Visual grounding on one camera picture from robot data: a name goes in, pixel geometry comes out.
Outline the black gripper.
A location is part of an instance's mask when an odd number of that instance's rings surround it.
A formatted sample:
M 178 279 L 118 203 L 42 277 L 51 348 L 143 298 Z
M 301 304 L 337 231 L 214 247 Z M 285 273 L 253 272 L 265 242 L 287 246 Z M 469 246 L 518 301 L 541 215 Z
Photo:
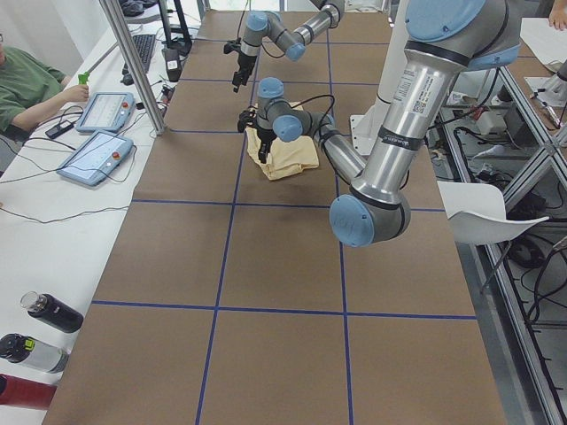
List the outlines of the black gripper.
M 231 82 L 234 92 L 238 92 L 241 86 L 247 85 L 250 74 L 256 65 L 257 58 L 257 54 L 250 56 L 242 51 L 238 53 L 238 71 L 234 72 Z
M 258 150 L 258 160 L 261 164 L 268 163 L 268 155 L 271 151 L 271 144 L 277 138 L 276 133 L 272 129 L 257 128 L 257 135 L 260 138 L 260 148 Z

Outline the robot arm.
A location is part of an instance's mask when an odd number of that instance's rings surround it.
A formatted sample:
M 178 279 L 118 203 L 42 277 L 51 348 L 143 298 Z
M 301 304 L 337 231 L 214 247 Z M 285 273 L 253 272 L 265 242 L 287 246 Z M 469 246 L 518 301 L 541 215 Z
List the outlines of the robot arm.
M 352 247 L 401 235 L 411 211 L 401 184 L 426 132 L 459 73 L 506 66 L 519 52 L 518 1 L 411 1 L 395 26 L 408 31 L 407 64 L 368 158 L 359 154 L 323 112 L 297 111 L 274 77 L 257 90 L 259 135 L 291 142 L 311 137 L 349 185 L 330 206 L 335 237 Z
M 276 12 L 248 13 L 243 36 L 227 41 L 223 47 L 224 54 L 238 53 L 238 70 L 231 82 L 235 93 L 247 84 L 252 75 L 265 38 L 273 42 L 285 57 L 296 62 L 304 55 L 308 44 L 326 30 L 337 27 L 345 13 L 344 1 L 312 1 L 312 4 L 319 12 L 293 31 L 284 25 Z

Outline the person's hand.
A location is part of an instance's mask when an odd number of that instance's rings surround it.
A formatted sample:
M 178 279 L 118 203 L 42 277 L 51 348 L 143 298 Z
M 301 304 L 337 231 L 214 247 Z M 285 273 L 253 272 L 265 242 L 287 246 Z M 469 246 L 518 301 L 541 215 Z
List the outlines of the person's hand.
M 89 86 L 87 84 L 78 84 L 66 89 L 63 94 L 68 103 L 87 102 L 89 100 Z

